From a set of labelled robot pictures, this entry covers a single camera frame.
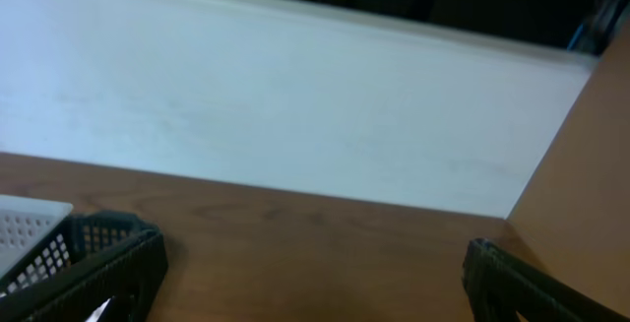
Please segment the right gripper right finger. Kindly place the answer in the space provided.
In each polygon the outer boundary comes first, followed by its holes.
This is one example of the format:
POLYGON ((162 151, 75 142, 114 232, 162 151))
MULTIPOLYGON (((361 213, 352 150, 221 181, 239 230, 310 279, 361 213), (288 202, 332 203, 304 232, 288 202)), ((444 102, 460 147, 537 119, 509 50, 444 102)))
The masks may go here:
POLYGON ((475 322, 629 322, 485 238, 469 242, 462 281, 475 322))

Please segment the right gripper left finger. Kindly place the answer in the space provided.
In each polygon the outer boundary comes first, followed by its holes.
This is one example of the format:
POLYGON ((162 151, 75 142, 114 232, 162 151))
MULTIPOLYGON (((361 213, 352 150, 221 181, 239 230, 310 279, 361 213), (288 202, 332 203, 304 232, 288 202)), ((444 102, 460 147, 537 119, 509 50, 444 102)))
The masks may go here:
POLYGON ((163 235, 143 230, 1 299, 1 320, 86 321, 105 302, 111 321, 144 321, 168 263, 163 235))

